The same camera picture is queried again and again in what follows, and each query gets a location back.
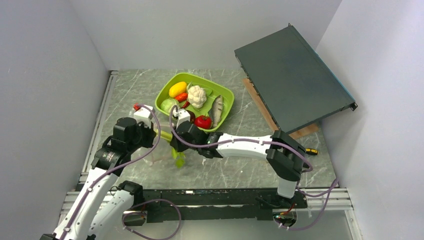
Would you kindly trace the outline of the green toy celery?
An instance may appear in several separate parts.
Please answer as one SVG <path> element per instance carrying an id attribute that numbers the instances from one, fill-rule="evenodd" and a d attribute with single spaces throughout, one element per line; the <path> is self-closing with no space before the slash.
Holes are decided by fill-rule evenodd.
<path id="1" fill-rule="evenodd" d="M 173 135 L 164 130 L 159 131 L 158 129 L 154 130 L 162 139 L 167 141 L 169 144 L 171 143 Z M 171 156 L 175 160 L 175 166 L 177 168 L 181 168 L 185 164 L 185 154 L 183 152 L 177 152 L 173 147 L 171 148 Z"/>

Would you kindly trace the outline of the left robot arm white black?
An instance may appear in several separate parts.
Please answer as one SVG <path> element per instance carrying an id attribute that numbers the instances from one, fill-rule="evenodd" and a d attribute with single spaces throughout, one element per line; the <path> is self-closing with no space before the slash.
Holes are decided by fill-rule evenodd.
<path id="1" fill-rule="evenodd" d="M 153 150 L 157 146 L 153 119 L 148 115 L 116 121 L 112 135 L 95 153 L 87 179 L 69 212 L 53 233 L 41 236 L 42 240 L 100 240 L 124 211 L 137 210 L 143 205 L 143 187 L 127 181 L 101 207 L 124 167 L 130 165 L 132 154 L 139 148 Z"/>

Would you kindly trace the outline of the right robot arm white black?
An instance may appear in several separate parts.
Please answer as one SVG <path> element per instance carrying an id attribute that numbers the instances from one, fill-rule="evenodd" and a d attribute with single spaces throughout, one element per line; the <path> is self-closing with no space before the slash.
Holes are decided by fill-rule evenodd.
<path id="1" fill-rule="evenodd" d="M 177 152 L 196 151 L 206 159 L 243 157 L 266 160 L 278 177 L 276 203 L 287 208 L 295 201 L 301 180 L 306 149 L 287 133 L 276 130 L 272 135 L 235 136 L 223 132 L 205 132 L 189 121 L 171 127 L 171 146 Z"/>

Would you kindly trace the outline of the clear zip top bag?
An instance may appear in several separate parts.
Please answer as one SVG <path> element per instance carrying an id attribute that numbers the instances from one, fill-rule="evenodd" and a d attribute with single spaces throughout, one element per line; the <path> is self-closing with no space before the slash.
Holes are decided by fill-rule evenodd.
<path id="1" fill-rule="evenodd" d="M 173 161 L 175 158 L 173 156 L 173 148 L 170 145 L 172 139 L 170 125 L 167 122 L 160 121 L 160 140 L 157 147 L 146 157 L 143 158 L 143 161 L 149 166 L 153 166 L 159 161 Z"/>

